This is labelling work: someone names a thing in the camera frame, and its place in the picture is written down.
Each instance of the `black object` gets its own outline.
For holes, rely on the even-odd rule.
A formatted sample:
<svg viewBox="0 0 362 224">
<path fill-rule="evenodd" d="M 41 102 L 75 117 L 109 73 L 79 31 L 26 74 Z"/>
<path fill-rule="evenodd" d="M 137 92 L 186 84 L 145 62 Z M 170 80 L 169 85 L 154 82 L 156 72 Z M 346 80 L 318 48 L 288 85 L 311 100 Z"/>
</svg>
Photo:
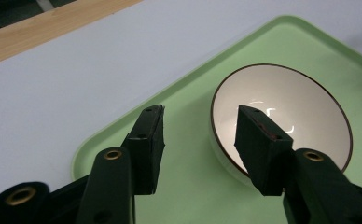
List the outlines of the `black object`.
<svg viewBox="0 0 362 224">
<path fill-rule="evenodd" d="M 285 190 L 289 223 L 362 223 L 362 188 L 350 183 L 326 154 L 292 150 L 292 139 L 261 111 L 239 106 L 235 142 L 263 195 Z"/>
<path fill-rule="evenodd" d="M 153 194 L 158 184 L 163 113 L 162 105 L 143 110 L 122 147 L 97 154 L 90 175 L 51 193 L 39 182 L 2 192 L 0 224 L 135 223 L 134 195 Z"/>
</svg>

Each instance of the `white table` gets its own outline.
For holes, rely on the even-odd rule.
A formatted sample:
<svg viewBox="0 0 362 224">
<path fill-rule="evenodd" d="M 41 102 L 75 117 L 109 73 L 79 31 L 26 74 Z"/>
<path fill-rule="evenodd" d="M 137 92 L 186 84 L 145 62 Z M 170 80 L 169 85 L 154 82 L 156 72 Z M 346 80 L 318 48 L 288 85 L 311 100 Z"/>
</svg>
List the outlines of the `white table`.
<svg viewBox="0 0 362 224">
<path fill-rule="evenodd" d="M 0 62 L 0 192 L 70 183 L 89 136 L 284 14 L 362 53 L 362 0 L 146 0 Z"/>
</svg>

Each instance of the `white tabletop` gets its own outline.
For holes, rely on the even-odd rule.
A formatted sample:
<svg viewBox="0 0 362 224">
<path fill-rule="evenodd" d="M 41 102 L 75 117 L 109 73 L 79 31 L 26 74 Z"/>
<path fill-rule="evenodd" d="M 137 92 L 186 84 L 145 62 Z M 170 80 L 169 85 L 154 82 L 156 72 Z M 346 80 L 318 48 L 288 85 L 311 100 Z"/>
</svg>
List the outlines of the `white tabletop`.
<svg viewBox="0 0 362 224">
<path fill-rule="evenodd" d="M 362 53 L 362 0 L 146 0 L 0 62 L 0 192 L 70 183 L 85 139 L 284 14 Z"/>
</svg>

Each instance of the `bowl rim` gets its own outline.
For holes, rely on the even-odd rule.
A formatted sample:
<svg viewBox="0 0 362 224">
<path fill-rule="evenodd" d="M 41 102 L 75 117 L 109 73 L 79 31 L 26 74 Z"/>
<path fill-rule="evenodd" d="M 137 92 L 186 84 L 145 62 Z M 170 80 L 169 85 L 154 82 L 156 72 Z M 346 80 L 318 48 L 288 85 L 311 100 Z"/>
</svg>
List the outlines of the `bowl rim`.
<svg viewBox="0 0 362 224">
<path fill-rule="evenodd" d="M 329 92 L 327 91 L 326 88 L 324 88 L 320 83 L 318 83 L 317 81 L 315 81 L 313 78 L 307 76 L 306 74 L 288 67 L 288 66 L 284 66 L 284 65 L 280 65 L 280 64 L 276 64 L 276 63 L 253 63 L 253 64 L 249 64 L 243 67 L 240 67 L 236 70 L 234 70 L 233 72 L 231 72 L 229 75 L 227 75 L 222 81 L 221 83 L 218 85 L 218 87 L 216 88 L 216 92 L 214 93 L 212 102 L 211 102 L 211 108 L 210 108 L 210 120 L 211 120 L 211 129 L 213 130 L 214 136 L 216 137 L 216 142 L 218 143 L 219 147 L 221 148 L 221 151 L 225 154 L 225 156 L 228 158 L 228 160 L 233 164 L 233 166 L 235 166 L 240 172 L 242 172 L 242 174 L 246 175 L 247 177 L 250 177 L 249 173 L 247 173 L 244 169 L 242 169 L 230 156 L 230 154 L 227 152 L 227 150 L 224 148 L 224 146 L 222 145 L 219 137 L 218 137 L 218 133 L 216 132 L 216 125 L 214 123 L 214 104 L 216 102 L 216 95 L 218 94 L 219 90 L 221 89 L 222 85 L 230 78 L 232 77 L 234 74 L 238 73 L 241 70 L 247 69 L 249 67 L 255 67 L 255 66 L 275 66 L 275 67 L 280 67 L 280 68 L 284 68 L 284 69 L 288 69 L 291 71 L 294 71 L 296 73 L 298 73 L 299 75 L 302 75 L 304 77 L 307 77 L 308 79 L 310 79 L 314 84 L 316 84 L 319 88 L 321 88 L 323 91 L 325 91 L 327 93 L 327 95 L 332 99 L 332 101 L 338 106 L 338 109 L 341 111 L 341 113 L 343 114 L 343 118 L 346 122 L 347 125 L 347 129 L 348 129 L 348 133 L 350 136 L 350 148 L 349 148 L 349 155 L 347 156 L 347 161 L 346 163 L 343 165 L 343 167 L 341 168 L 341 172 L 344 173 L 344 171 L 346 170 L 346 168 L 348 167 L 349 163 L 350 163 L 350 159 L 352 158 L 352 154 L 353 154 L 353 133 L 352 133 L 352 129 L 350 126 L 350 122 L 349 119 L 347 118 L 346 114 L 344 113 L 343 109 L 341 108 L 341 105 L 338 103 L 338 101 L 335 99 L 335 97 Z"/>
</svg>

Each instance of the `wooden plank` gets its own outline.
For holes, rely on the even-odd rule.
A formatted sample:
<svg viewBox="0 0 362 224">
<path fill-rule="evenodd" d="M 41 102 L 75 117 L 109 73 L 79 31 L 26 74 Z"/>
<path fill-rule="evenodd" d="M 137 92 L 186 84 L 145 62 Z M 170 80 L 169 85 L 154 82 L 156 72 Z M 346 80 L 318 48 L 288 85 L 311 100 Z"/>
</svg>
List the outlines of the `wooden plank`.
<svg viewBox="0 0 362 224">
<path fill-rule="evenodd" d="M 76 0 L 0 29 L 0 62 L 142 0 Z"/>
</svg>

